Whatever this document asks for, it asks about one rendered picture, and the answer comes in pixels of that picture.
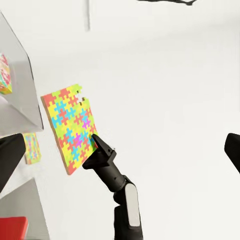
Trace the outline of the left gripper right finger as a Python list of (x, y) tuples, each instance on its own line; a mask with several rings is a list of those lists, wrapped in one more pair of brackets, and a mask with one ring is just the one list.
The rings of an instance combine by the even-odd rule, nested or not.
[(230, 158), (234, 166), (240, 173), (240, 135), (235, 133), (229, 133), (227, 135), (224, 151)]

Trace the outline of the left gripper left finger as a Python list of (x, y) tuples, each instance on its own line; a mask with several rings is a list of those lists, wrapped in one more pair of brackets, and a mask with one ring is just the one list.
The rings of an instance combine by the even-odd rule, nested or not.
[(22, 133), (0, 138), (0, 193), (25, 152), (26, 144)]

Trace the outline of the jigsaw puzzle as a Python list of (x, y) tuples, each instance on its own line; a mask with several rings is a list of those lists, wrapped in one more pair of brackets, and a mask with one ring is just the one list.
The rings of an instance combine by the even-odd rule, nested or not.
[(93, 134), (99, 135), (89, 99), (77, 103), (81, 86), (72, 86), (41, 97), (47, 112), (65, 171), (70, 176), (98, 148)]
[(22, 133), (26, 144), (26, 159), (28, 166), (39, 163), (41, 159), (41, 151), (38, 144), (37, 136), (35, 132)]

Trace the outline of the board game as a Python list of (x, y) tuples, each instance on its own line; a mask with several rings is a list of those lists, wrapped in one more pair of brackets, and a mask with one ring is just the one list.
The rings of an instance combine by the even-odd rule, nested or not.
[(10, 62), (0, 51), (0, 92), (3, 95), (13, 93), (9, 64)]

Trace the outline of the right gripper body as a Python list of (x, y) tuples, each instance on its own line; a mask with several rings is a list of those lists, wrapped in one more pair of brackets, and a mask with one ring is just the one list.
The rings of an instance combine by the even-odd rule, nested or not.
[(82, 167), (86, 170), (94, 169), (98, 174), (99, 178), (105, 183), (109, 184), (118, 177), (120, 171), (113, 162), (117, 156), (115, 149), (112, 151), (109, 157), (104, 157), (102, 154), (98, 153), (98, 162), (93, 163), (90, 158), (87, 158), (86, 161), (82, 164)]

